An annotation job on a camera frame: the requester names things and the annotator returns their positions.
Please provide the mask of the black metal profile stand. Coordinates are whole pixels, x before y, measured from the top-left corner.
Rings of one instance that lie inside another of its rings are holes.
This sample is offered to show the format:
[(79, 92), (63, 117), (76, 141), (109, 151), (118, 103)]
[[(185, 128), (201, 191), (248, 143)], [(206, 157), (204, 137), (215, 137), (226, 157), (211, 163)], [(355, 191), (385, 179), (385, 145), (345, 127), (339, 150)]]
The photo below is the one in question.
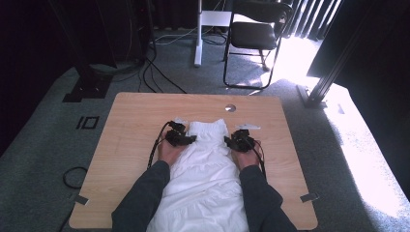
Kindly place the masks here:
[(342, 0), (308, 76), (318, 77), (313, 88), (298, 86), (305, 107), (323, 107), (326, 94), (356, 50), (378, 0)]

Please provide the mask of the black stand with base plate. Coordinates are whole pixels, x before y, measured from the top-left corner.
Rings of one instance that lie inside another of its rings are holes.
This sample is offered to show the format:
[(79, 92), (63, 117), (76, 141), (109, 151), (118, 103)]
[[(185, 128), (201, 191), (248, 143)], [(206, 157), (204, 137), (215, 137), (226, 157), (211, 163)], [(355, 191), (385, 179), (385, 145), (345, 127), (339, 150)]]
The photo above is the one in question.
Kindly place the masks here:
[(47, 0), (47, 3), (56, 20), (56, 31), (79, 75), (72, 91), (63, 98), (63, 102), (104, 99), (113, 76), (97, 73), (92, 69), (60, 1)]

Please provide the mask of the person's left hand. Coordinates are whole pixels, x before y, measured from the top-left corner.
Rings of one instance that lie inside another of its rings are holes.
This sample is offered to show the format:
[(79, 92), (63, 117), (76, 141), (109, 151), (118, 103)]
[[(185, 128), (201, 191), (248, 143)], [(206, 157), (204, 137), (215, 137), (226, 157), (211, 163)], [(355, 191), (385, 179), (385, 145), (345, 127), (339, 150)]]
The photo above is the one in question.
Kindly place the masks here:
[(172, 166), (186, 147), (172, 146), (167, 140), (164, 140), (161, 142), (158, 149), (158, 160), (165, 161), (169, 166)]

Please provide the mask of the black folding chair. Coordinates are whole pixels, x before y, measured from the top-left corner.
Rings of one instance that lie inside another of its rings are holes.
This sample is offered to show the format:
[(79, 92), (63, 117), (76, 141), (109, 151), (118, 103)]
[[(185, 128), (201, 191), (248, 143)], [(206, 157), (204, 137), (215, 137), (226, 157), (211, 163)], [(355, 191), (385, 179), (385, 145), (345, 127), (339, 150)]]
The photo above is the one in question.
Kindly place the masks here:
[[(272, 82), (283, 32), (292, 19), (293, 9), (276, 0), (236, 0), (228, 25), (223, 54), (223, 77), (225, 86), (238, 89), (263, 90)], [(257, 50), (260, 64), (268, 72), (268, 83), (262, 86), (231, 84), (227, 80), (230, 55), (254, 56), (254, 53), (231, 52), (233, 46), (245, 50)]]

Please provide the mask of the dark equipment rack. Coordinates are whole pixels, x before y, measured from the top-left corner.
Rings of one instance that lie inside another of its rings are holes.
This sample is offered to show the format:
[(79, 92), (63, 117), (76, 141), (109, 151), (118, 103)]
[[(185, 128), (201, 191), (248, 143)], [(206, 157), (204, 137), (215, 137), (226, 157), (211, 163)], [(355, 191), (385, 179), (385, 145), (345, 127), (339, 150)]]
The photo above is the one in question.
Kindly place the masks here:
[(152, 36), (151, 0), (97, 0), (115, 62), (143, 61)]

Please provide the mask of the dark striped curtain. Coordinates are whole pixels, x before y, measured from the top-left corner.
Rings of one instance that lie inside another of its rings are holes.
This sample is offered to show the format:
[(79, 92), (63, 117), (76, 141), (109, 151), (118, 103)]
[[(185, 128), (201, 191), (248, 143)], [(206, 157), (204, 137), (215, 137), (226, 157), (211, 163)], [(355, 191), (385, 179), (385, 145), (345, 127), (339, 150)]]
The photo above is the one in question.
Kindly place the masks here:
[(291, 36), (312, 41), (325, 39), (342, 0), (279, 0), (293, 10), (284, 37)]

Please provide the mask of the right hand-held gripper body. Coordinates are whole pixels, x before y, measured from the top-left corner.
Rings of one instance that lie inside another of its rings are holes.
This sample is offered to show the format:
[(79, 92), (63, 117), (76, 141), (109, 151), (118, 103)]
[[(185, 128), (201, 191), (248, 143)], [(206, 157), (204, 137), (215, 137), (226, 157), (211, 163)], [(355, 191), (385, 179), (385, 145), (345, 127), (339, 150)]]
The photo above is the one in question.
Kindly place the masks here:
[(256, 140), (250, 136), (248, 129), (237, 129), (232, 133), (233, 150), (241, 153), (258, 152)]

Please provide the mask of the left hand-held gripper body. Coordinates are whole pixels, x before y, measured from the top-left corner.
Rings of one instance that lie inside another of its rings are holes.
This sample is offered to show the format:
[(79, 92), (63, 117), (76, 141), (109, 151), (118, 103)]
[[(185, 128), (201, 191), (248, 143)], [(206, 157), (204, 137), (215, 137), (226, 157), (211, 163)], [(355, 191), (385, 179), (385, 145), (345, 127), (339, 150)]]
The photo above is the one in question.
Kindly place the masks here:
[(189, 144), (189, 140), (186, 138), (186, 127), (183, 124), (169, 121), (168, 125), (171, 127), (171, 130), (166, 133), (165, 139), (169, 144), (173, 147)]

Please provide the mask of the white skirt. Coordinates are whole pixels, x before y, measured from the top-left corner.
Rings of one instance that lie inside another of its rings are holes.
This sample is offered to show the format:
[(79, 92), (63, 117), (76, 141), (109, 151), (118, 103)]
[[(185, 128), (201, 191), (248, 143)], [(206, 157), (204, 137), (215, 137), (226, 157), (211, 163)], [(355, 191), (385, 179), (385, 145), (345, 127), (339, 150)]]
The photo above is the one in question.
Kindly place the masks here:
[(225, 122), (192, 122), (188, 134), (196, 140), (172, 165), (147, 232), (249, 232)]

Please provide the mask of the white desk leg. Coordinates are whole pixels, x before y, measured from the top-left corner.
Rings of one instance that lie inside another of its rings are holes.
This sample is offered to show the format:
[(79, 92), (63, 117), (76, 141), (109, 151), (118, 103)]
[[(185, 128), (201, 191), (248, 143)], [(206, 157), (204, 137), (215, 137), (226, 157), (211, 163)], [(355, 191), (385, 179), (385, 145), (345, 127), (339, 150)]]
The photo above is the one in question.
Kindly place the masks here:
[(202, 27), (203, 26), (218, 26), (228, 27), (231, 17), (231, 12), (226, 11), (204, 11), (202, 9), (202, 0), (197, 0), (197, 38), (194, 52), (193, 64), (199, 68), (202, 65)]

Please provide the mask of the black curtain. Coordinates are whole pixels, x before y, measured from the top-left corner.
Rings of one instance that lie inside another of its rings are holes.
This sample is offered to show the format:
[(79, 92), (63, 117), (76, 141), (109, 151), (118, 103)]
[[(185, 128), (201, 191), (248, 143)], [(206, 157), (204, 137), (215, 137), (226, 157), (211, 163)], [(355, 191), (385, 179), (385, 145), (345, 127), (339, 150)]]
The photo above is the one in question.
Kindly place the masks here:
[(341, 0), (307, 74), (331, 71), (410, 199), (410, 0)]

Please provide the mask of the person's right hand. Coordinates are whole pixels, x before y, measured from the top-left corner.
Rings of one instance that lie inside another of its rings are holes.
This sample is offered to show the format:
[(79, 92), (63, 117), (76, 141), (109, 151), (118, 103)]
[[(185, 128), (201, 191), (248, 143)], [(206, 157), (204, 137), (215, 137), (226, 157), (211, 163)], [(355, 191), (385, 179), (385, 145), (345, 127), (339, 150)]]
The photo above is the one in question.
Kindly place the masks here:
[(234, 163), (237, 165), (240, 171), (244, 168), (252, 165), (259, 165), (259, 151), (260, 146), (255, 143), (254, 148), (247, 151), (246, 153), (241, 153), (235, 150), (231, 151), (231, 157)]

